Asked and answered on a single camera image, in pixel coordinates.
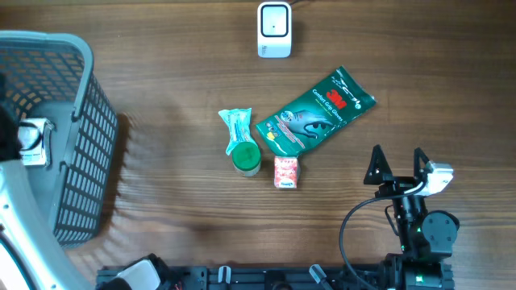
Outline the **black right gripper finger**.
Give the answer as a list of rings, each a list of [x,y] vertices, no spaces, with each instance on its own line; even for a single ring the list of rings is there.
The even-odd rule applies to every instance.
[[[364,177],[366,185],[381,185],[393,181],[393,173],[381,146],[377,144],[372,149],[371,160]]]
[[[414,149],[414,178],[416,180],[425,180],[429,172],[427,164],[430,159],[424,153],[421,147]]]

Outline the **green 3M gloves packet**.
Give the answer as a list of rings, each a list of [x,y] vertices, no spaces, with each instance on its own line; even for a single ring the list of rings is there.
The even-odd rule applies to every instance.
[[[342,66],[303,95],[256,124],[274,155],[298,157],[315,149],[376,105]]]

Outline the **red orange small carton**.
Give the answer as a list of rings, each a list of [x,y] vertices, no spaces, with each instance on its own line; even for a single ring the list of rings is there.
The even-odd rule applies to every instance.
[[[298,187],[300,165],[295,157],[274,158],[274,185],[277,189],[295,189]]]

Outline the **green lid jar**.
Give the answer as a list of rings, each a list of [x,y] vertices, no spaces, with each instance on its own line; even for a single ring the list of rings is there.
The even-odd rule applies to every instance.
[[[239,143],[231,153],[235,170],[242,176],[250,177],[258,173],[261,166],[261,152],[252,142]]]

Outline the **light blue packet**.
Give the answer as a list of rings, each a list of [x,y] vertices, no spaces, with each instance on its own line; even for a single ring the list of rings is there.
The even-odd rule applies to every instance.
[[[235,147],[243,142],[256,144],[251,135],[250,125],[252,119],[252,109],[233,109],[220,110],[218,115],[227,125],[229,130],[229,143],[226,154],[230,155]]]

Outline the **white small box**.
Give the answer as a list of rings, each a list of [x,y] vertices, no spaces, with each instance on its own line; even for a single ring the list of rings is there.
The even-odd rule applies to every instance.
[[[20,121],[18,138],[22,145],[21,160],[25,166],[47,167],[52,163],[53,129],[53,124],[47,118],[25,118]]]

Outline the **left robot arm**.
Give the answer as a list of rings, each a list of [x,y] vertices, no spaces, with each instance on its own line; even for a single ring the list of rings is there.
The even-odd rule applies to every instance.
[[[166,264],[148,255],[98,285],[65,254],[35,203],[21,160],[19,122],[1,105],[1,280],[9,289],[166,289]]]

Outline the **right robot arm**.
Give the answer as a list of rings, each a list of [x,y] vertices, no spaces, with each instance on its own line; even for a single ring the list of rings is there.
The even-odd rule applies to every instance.
[[[460,222],[444,210],[430,211],[425,199],[441,193],[452,181],[449,164],[430,160],[414,150],[412,176],[395,176],[379,145],[372,150],[364,177],[376,185],[375,198],[392,201],[389,223],[400,241],[400,254],[388,254],[378,268],[380,289],[452,289],[451,268],[443,261],[452,256]]]

